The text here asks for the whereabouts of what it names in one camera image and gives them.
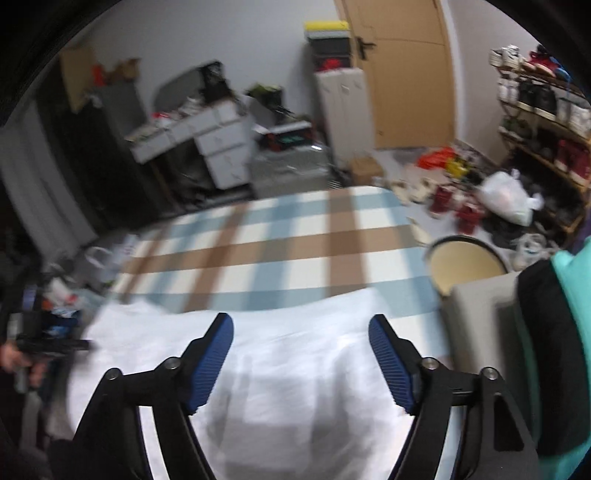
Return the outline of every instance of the red shoe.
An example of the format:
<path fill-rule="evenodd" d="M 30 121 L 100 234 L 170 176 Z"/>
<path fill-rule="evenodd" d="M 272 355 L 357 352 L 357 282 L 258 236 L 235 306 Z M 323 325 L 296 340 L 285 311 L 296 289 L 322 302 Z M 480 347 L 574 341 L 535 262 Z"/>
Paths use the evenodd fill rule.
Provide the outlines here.
<path fill-rule="evenodd" d="M 568 140 L 560 140 L 558 142 L 558 155 L 554 159 L 554 165 L 563 172 L 570 170 L 570 149 Z"/>
<path fill-rule="evenodd" d="M 484 210 L 474 198 L 469 199 L 463 207 L 457 211 L 457 231 L 462 235 L 472 235 L 484 216 Z"/>
<path fill-rule="evenodd" d="M 528 62 L 531 63 L 539 73 L 553 78 L 556 78 L 554 71 L 560 68 L 560 65 L 553 61 L 548 53 L 531 51 Z"/>
<path fill-rule="evenodd" d="M 456 188 L 453 185 L 439 185 L 435 191 L 433 202 L 429 207 L 429 215 L 441 218 L 450 209 L 450 201 Z"/>
<path fill-rule="evenodd" d="M 581 144 L 570 142 L 570 178 L 579 185 L 587 185 L 591 177 L 591 161 L 589 160 L 589 149 Z"/>

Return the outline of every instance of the plastic bag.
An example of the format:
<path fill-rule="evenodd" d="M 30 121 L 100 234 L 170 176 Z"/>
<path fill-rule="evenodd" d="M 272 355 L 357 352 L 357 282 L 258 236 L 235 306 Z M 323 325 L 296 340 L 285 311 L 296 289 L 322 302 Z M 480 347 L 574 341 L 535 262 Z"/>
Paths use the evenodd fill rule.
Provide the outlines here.
<path fill-rule="evenodd" d="M 417 160 L 417 167 L 431 170 L 432 168 L 445 168 L 447 162 L 456 156 L 452 147 L 445 147 L 434 152 L 425 153 Z"/>
<path fill-rule="evenodd" d="M 540 210 L 544 201 L 539 194 L 530 198 L 518 178 L 517 170 L 512 175 L 498 171 L 480 185 L 478 198 L 486 208 L 508 222 L 529 226 L 532 210 Z"/>

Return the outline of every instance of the cardboard box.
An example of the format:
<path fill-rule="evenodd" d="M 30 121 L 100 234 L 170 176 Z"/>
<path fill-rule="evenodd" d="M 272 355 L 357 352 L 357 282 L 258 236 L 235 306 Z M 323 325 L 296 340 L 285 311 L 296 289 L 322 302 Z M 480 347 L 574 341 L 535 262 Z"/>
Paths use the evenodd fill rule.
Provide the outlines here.
<path fill-rule="evenodd" d="M 82 110 L 88 101 L 87 94 L 94 85 L 92 66 L 95 63 L 90 47 L 68 48 L 60 53 L 61 77 L 73 113 Z"/>
<path fill-rule="evenodd" d="M 385 183 L 384 169 L 373 157 L 354 158 L 349 162 L 349 170 L 354 185 L 381 187 Z"/>

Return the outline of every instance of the plaid bedsheet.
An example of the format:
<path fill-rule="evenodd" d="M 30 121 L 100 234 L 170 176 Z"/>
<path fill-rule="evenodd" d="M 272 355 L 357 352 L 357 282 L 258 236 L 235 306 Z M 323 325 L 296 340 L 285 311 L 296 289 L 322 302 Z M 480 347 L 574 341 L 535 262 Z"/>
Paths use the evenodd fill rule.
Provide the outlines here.
<path fill-rule="evenodd" d="M 173 313 L 264 310 L 372 286 L 396 319 L 440 331 L 423 255 L 389 190 L 308 192 L 185 215 L 150 232 L 112 297 Z M 433 333 L 447 355 L 444 335 Z"/>

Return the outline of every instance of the white dresser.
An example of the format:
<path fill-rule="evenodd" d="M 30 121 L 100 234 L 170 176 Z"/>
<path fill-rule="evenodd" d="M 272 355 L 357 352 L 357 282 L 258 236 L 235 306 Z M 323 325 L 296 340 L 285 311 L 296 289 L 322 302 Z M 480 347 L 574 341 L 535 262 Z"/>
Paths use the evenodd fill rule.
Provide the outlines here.
<path fill-rule="evenodd" d="M 225 190 L 249 181 L 246 165 L 255 151 L 252 124 L 234 101 L 224 100 L 137 143 L 131 151 L 143 164 L 193 138 L 216 187 Z"/>
<path fill-rule="evenodd" d="M 361 69 L 315 73 L 330 146 L 337 164 L 370 155 L 375 148 L 374 121 L 365 74 Z"/>

